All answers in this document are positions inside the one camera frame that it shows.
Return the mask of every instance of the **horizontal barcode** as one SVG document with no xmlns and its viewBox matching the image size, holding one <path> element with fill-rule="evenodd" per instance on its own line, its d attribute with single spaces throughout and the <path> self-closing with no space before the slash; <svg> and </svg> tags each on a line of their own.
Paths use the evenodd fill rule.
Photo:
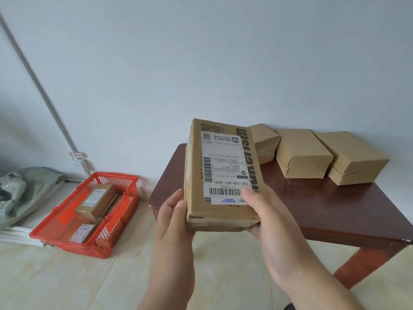
<svg viewBox="0 0 413 310">
<path fill-rule="evenodd" d="M 218 196 L 240 196 L 241 190 L 234 188 L 209 188 L 209 194 Z"/>
<path fill-rule="evenodd" d="M 204 181 L 206 183 L 212 183 L 211 158 L 208 157 L 204 157 Z"/>
</svg>

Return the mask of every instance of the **tiled floor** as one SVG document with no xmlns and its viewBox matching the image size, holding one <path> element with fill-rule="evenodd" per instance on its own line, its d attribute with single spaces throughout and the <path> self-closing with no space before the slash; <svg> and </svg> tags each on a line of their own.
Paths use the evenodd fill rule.
<svg viewBox="0 0 413 310">
<path fill-rule="evenodd" d="M 149 275 L 155 220 L 146 203 L 113 254 L 99 260 L 57 248 L 0 243 L 0 309 L 136 309 Z M 355 247 L 311 241 L 333 272 Z M 288 297 L 270 280 L 258 241 L 247 232 L 197 233 L 196 284 L 189 309 L 283 309 Z M 357 285 L 367 309 L 412 309 L 413 246 Z"/>
</svg>

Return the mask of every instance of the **white wall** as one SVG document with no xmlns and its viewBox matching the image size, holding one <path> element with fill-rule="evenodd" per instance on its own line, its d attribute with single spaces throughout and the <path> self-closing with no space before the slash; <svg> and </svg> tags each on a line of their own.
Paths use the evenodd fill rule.
<svg viewBox="0 0 413 310">
<path fill-rule="evenodd" d="M 0 29 L 0 176 L 17 168 L 47 166 L 86 177 L 70 164 L 70 147 Z"/>
<path fill-rule="evenodd" d="M 349 130 L 413 221 L 412 0 L 0 0 L 80 150 L 150 189 L 192 118 Z"/>
</svg>

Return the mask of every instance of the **red plastic basket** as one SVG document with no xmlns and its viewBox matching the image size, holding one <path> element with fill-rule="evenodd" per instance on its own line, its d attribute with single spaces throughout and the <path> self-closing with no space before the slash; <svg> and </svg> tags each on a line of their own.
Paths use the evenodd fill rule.
<svg viewBox="0 0 413 310">
<path fill-rule="evenodd" d="M 30 237 L 54 244 L 71 253 L 107 258 L 136 211 L 138 205 L 137 180 L 137 176 L 122 173 L 93 173 L 33 229 Z M 86 243 L 70 243 L 69 239 L 80 225 L 90 223 L 89 220 L 78 217 L 75 214 L 75 209 L 84 201 L 96 184 L 113 184 L 116 192 L 123 197 Z"/>
</svg>

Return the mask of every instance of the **person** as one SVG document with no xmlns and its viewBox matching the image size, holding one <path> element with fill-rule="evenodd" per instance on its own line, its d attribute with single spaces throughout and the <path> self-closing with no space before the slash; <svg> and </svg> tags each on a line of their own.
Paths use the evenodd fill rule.
<svg viewBox="0 0 413 310">
<path fill-rule="evenodd" d="M 261 242 L 271 277 L 293 303 L 286 309 L 364 309 L 319 261 L 275 192 L 265 189 L 267 198 L 247 187 L 241 195 L 261 218 L 250 232 Z M 194 291 L 194 233 L 186 228 L 182 197 L 177 190 L 159 210 L 152 268 L 138 310 L 184 310 Z"/>
</svg>

